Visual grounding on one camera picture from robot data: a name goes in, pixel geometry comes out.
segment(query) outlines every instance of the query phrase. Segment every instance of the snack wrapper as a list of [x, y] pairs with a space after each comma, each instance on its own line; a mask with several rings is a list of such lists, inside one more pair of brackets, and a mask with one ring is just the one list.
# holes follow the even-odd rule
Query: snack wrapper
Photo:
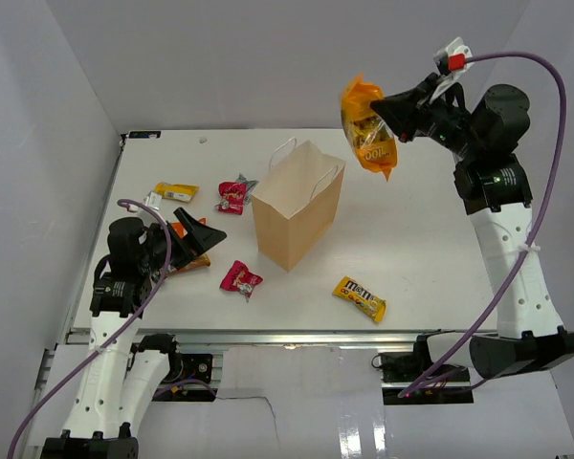
[[236, 260], [219, 287], [228, 292], [240, 292], [247, 298], [248, 302], [255, 285], [260, 284], [263, 280], [257, 274], [251, 273], [242, 261]]
[[[203, 223], [204, 225], [207, 223], [207, 219], [206, 218], [201, 218], [198, 220], [200, 223]], [[183, 238], [185, 237], [185, 228], [183, 228], [183, 225], [181, 225], [180, 223], [176, 222], [176, 223], [171, 223], [170, 225], [172, 225], [172, 227], [174, 228], [174, 230], [177, 232], [177, 234], [179, 235], [179, 237]], [[189, 263], [187, 266], [185, 266], [184, 268], [181, 268], [180, 270], [177, 271], [171, 271], [170, 273], [168, 273], [166, 276], [170, 277], [171, 275], [175, 275], [178, 273], [186, 273], [187, 271], [191, 271], [191, 270], [195, 270], [196, 268], [201, 268], [203, 266], [210, 266], [210, 258], [207, 254], [203, 254], [199, 257], [197, 257], [195, 260], [193, 260], [191, 263]]]
[[342, 91], [342, 129], [351, 149], [364, 169], [389, 174], [398, 164], [395, 139], [385, 122], [371, 108], [372, 100], [384, 98], [381, 88], [362, 82], [362, 75]]
[[159, 182], [155, 185], [155, 189], [153, 189], [153, 191], [163, 198], [188, 203], [193, 199], [193, 195], [198, 191], [198, 189], [200, 189], [200, 186]]
[[245, 193], [245, 206], [246, 206], [248, 203], [250, 203], [251, 193], [253, 192], [253, 189], [257, 186], [259, 181], [258, 180], [247, 180], [247, 178], [244, 175], [238, 174], [238, 178], [236, 179], [236, 182], [239, 184], [245, 184], [247, 186], [247, 192]]
[[355, 304], [376, 323], [385, 316], [386, 302], [371, 294], [350, 277], [345, 277], [334, 289], [334, 295]]
[[215, 206], [217, 210], [242, 215], [245, 209], [245, 195], [247, 194], [246, 184], [223, 182], [219, 184], [219, 194], [221, 195], [221, 202]]

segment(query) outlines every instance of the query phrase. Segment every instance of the orange snack bag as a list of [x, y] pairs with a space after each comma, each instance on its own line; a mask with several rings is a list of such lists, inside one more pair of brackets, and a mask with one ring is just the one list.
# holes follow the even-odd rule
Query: orange snack bag
[[[198, 220], [200, 223], [206, 224], [207, 223], [207, 219], [206, 218], [201, 218]], [[179, 237], [184, 237], [185, 236], [185, 228], [183, 228], [183, 225], [181, 225], [180, 223], [176, 222], [176, 223], [171, 223], [170, 225], [172, 225], [172, 227], [174, 228], [174, 230], [177, 232], [177, 234], [179, 235]], [[171, 276], [171, 275], [175, 275], [178, 273], [186, 273], [187, 271], [191, 271], [191, 270], [195, 270], [196, 268], [200, 268], [202, 266], [210, 266], [210, 258], [208, 255], [203, 254], [202, 256], [199, 256], [198, 258], [196, 258], [195, 260], [193, 260], [191, 263], [189, 263], [187, 266], [185, 266], [184, 268], [181, 268], [178, 271], [171, 271], [170, 273], [167, 274], [167, 276]]]
[[370, 108], [372, 100], [384, 98], [377, 85], [362, 81], [359, 74], [342, 91], [342, 129], [364, 169], [389, 174], [398, 164], [395, 139], [385, 122]]

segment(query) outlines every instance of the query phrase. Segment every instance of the yellow candy wrapper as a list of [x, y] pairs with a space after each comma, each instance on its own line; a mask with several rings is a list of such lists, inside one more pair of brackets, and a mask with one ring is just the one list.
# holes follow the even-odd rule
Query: yellow candy wrapper
[[180, 184], [167, 184], [166, 182], [159, 182], [155, 185], [157, 194], [166, 199], [174, 199], [175, 201], [183, 201], [188, 203], [193, 199], [193, 195], [200, 189], [196, 185], [180, 185]]
[[364, 169], [383, 172], [386, 180], [398, 164], [395, 138], [385, 122], [370, 108], [372, 100], [384, 98], [377, 85], [362, 82], [363, 75], [342, 91], [342, 129], [351, 149]]
[[345, 277], [334, 289], [334, 295], [355, 303], [363, 313], [379, 323], [385, 316], [386, 302], [371, 294], [350, 277]]

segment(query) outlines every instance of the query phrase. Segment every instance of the paper bag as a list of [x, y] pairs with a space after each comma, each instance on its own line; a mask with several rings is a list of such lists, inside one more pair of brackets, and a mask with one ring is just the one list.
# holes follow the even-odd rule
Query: paper bag
[[255, 188], [257, 246], [284, 270], [291, 271], [332, 226], [344, 164], [305, 142]]

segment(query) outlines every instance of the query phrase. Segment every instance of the white table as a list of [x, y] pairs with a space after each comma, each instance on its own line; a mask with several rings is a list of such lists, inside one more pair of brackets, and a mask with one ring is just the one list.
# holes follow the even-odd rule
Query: white table
[[[251, 207], [242, 216], [213, 207], [220, 182], [235, 180], [239, 172], [262, 179], [275, 148], [292, 136], [314, 142], [347, 165], [333, 227], [286, 273], [257, 251]], [[142, 331], [468, 328], [490, 300], [491, 289], [474, 231], [453, 187], [453, 157], [424, 139], [398, 149], [398, 167], [386, 183], [381, 174], [359, 166], [341, 130], [163, 131], [159, 139], [128, 139], [73, 329], [90, 327], [93, 270], [108, 252], [108, 226], [130, 215], [116, 201], [142, 199], [158, 182], [199, 185], [190, 204], [163, 200], [161, 213], [175, 221], [172, 211], [183, 206], [196, 218], [207, 217], [228, 239], [210, 251], [211, 267], [166, 282], [144, 313]], [[264, 278], [249, 303], [242, 295], [219, 289], [236, 259]], [[383, 322], [373, 323], [353, 304], [332, 296], [344, 275], [386, 299]], [[491, 316], [483, 328], [495, 326]]]

